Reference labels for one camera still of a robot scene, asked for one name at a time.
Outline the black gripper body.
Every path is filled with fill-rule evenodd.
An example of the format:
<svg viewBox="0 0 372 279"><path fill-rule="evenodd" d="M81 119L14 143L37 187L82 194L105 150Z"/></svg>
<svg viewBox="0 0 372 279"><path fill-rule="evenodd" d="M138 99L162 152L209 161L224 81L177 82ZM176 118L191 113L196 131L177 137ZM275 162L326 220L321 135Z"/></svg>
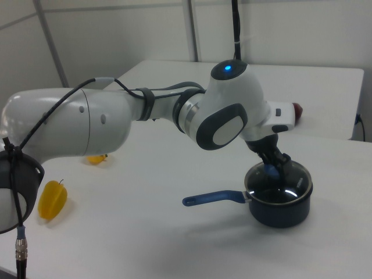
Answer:
<svg viewBox="0 0 372 279"><path fill-rule="evenodd" d="M261 159L275 159L280 154L277 148L278 135L268 135L256 141L245 141L248 148Z"/></svg>

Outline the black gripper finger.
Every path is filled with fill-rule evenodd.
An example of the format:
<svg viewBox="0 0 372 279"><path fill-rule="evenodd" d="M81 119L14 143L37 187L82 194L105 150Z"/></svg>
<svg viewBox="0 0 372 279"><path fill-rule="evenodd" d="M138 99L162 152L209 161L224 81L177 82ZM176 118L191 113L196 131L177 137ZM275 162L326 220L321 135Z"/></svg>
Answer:
<svg viewBox="0 0 372 279"><path fill-rule="evenodd" d="M276 157L276 169L279 173L280 181L284 183L291 171L291 157L286 153L279 152Z"/></svg>
<svg viewBox="0 0 372 279"><path fill-rule="evenodd" d="M279 171L275 168L274 164L269 160L269 158L265 154L261 154L260 157L264 164L265 173L271 178L279 178Z"/></svg>

